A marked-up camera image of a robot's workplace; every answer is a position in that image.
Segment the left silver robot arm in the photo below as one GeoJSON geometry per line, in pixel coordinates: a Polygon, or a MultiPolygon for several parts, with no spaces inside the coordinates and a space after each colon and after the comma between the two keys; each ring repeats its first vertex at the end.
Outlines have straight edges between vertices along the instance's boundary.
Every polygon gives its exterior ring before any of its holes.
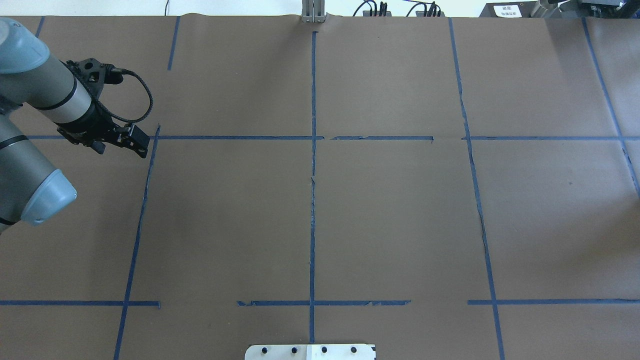
{"type": "Polygon", "coordinates": [[[88,58],[62,61],[18,20],[0,20],[0,221],[6,231],[18,223],[45,223],[78,196],[77,189],[34,144],[48,121],[49,136],[99,155],[108,144],[146,158],[150,137],[138,124],[151,113],[153,95],[134,71],[88,58]],[[132,76],[146,91],[144,114],[127,119],[101,101],[105,85],[132,76]]]}

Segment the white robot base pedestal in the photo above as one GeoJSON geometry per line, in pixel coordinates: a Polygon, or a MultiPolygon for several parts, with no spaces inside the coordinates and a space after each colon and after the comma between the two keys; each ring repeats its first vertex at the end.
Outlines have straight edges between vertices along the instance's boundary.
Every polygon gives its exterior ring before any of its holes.
{"type": "Polygon", "coordinates": [[[373,344],[256,344],[244,354],[245,360],[376,360],[373,344]]]}

